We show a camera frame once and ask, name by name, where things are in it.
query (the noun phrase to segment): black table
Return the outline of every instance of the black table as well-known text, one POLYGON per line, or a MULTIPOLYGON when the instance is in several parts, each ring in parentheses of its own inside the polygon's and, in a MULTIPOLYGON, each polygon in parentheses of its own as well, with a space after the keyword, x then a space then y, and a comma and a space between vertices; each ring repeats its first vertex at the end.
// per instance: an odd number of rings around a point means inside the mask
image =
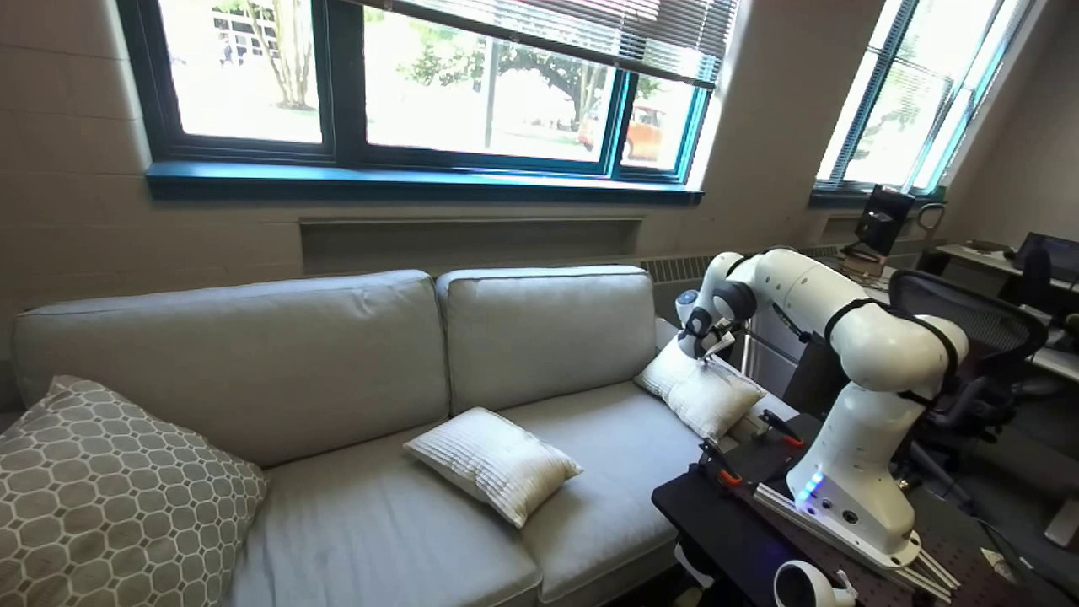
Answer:
MULTIPOLYGON (((717 478, 715 464, 699 464, 650 491, 650 502, 672 519, 693 568, 717 576, 717 587, 709 590, 700 602, 771 602, 771 572, 785 560, 810 560, 828 576, 847 569, 858 602, 865 607, 935 602, 928 592, 913 592, 892 579, 882 579, 876 569, 820 542, 805 531, 756 502, 750 478, 769 477, 771 469, 771 462, 757 464, 756 454, 757 453, 746 448, 735 453, 735 459, 724 459, 737 472, 747 464, 746 486, 732 488, 717 478)), ((963 517, 929 486, 918 488, 911 502, 918 513, 913 531, 921 534, 928 554, 960 579, 960 587, 951 592, 951 602, 1036 602, 1020 587, 1007 585, 986 562, 986 554, 999 551, 969 517, 963 517)))

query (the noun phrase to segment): window blind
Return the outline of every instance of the window blind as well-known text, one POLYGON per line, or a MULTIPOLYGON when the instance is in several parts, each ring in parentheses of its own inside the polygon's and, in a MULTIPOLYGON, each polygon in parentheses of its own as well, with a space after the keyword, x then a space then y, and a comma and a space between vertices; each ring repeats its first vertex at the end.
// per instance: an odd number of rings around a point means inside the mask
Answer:
POLYGON ((711 88, 737 0, 347 0, 711 88))

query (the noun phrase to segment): throw pillow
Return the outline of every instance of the throw pillow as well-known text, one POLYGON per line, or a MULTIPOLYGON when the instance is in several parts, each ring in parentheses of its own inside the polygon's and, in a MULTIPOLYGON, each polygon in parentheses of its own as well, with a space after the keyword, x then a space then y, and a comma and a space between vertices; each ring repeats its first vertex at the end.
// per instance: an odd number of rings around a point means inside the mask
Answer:
POLYGON ((103 383, 55 378, 0 434, 0 596, 223 602, 262 495, 257 464, 103 383))
POLYGON ((566 453, 484 409, 441 422, 410 440, 403 453, 473 498, 496 506, 515 531, 579 472, 566 453))
POLYGON ((717 359, 693 361, 676 338, 636 373, 636 383, 656 396, 693 434, 717 443, 765 396, 746 373, 717 359))

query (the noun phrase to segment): sofa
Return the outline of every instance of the sofa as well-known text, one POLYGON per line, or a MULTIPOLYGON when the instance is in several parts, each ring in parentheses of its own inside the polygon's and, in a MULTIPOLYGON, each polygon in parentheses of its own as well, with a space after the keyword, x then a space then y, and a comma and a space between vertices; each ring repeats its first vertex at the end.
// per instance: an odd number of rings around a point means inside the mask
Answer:
POLYGON ((673 562, 650 488, 699 459, 635 378, 673 333, 636 265, 422 270, 49 302, 13 373, 95 378, 257 462, 230 602, 608 602, 673 562), (488 409, 579 462, 515 531, 403 443, 488 409))

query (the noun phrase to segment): window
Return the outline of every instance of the window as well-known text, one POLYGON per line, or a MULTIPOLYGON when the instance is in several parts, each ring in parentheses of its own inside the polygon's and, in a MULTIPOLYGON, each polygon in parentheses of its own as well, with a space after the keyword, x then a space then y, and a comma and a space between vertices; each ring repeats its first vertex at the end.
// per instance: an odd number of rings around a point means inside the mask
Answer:
POLYGON ((887 0, 817 188, 940 191, 1039 0, 887 0))
POLYGON ((722 106, 746 10, 747 0, 120 0, 153 164, 579 191, 693 188, 690 163, 711 138, 700 125, 722 106))

